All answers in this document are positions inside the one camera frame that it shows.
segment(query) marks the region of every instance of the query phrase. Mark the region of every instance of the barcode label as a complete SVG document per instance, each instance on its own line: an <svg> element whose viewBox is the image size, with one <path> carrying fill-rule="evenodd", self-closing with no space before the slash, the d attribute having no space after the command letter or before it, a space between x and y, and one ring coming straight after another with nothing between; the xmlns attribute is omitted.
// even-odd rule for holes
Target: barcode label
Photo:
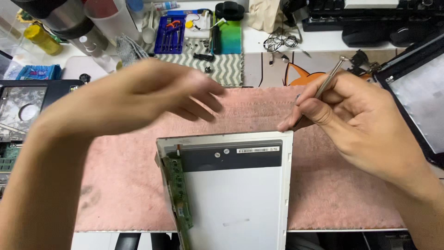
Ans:
<svg viewBox="0 0 444 250"><path fill-rule="evenodd" d="M258 153L258 152L270 152L270 151L279 151L279 147L238 149L238 153Z"/></svg>
<svg viewBox="0 0 444 250"><path fill-rule="evenodd" d="M177 210L179 212L180 217L185 217L185 214L183 213L183 207L179 207Z"/></svg>

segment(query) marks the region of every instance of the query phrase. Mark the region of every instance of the person's right hand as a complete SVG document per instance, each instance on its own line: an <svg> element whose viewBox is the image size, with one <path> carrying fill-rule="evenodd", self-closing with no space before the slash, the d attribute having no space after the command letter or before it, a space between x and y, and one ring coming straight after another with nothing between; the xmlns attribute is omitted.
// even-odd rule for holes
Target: person's right hand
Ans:
<svg viewBox="0 0 444 250"><path fill-rule="evenodd" d="M320 100L312 98L326 77L307 85L292 113L278 125L280 131L292 129L304 114L358 168L409 190L430 177L421 148L388 91L342 71ZM308 119L301 125L310 125Z"/></svg>

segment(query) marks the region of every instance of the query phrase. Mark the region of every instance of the screwdriver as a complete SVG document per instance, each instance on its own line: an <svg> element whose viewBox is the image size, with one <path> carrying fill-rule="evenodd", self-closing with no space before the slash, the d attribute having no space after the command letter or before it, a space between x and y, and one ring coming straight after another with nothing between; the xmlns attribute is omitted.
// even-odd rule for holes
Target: screwdriver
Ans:
<svg viewBox="0 0 444 250"><path fill-rule="evenodd" d="M345 61L348 61L349 59L345 56L340 56L339 57L339 62L336 64L336 66L333 68L333 70L330 72L329 76L327 77L327 79L322 83L321 87L316 91L316 94L314 95L314 98L319 98L321 97L322 93L324 92L324 90L327 88L327 86L329 85L329 83L332 81L333 77L336 75L336 73L339 71L339 69L341 68L342 64ZM302 117L304 115L301 115L301 117L299 117L299 119L296 121L296 123L294 124L293 128L296 128L296 126L298 125L298 123L302 120Z"/></svg>

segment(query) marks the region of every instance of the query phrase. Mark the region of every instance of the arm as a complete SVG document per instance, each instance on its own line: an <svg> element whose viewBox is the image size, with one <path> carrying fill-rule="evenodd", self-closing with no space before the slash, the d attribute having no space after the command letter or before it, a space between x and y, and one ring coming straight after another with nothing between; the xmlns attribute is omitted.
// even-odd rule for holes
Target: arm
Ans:
<svg viewBox="0 0 444 250"><path fill-rule="evenodd" d="M387 91L339 72L321 99L312 98L326 76L307 85L292 113L278 125L319 125L339 153L386 181L418 249L444 249L444 187Z"/></svg>
<svg viewBox="0 0 444 250"><path fill-rule="evenodd" d="M143 128L165 111L195 121L222 111L203 73L150 59L79 88L32 125L0 202L2 249L70 249L83 165L97 136Z"/></svg>

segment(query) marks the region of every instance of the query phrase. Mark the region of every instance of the pink rug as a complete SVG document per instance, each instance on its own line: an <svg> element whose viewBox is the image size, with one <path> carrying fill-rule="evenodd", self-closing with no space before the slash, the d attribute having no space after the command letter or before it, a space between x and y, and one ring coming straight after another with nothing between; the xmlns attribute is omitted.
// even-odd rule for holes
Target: pink rug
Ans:
<svg viewBox="0 0 444 250"><path fill-rule="evenodd" d="M230 89L214 124L167 114L148 128L97 138L89 149L76 231L175 230L155 140L275 130L303 86ZM383 181L348 164L317 126L294 135L288 229L401 228Z"/></svg>

